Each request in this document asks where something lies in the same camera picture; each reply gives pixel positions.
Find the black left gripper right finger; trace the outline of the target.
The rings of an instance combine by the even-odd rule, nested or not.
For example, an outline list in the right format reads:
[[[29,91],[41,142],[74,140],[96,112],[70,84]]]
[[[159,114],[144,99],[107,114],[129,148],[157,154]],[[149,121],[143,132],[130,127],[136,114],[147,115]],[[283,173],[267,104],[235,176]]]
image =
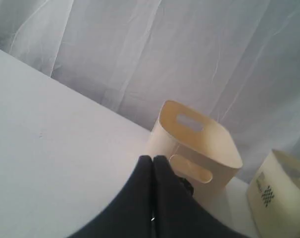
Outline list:
[[[160,238],[208,238],[203,208],[187,193],[164,156],[153,159],[155,225]]]

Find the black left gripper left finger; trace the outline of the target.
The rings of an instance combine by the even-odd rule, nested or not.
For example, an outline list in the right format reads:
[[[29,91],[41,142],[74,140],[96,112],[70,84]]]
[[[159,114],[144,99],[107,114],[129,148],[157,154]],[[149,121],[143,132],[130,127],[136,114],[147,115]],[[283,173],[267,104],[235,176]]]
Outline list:
[[[116,197],[71,238],[150,238],[152,159],[142,155]]]

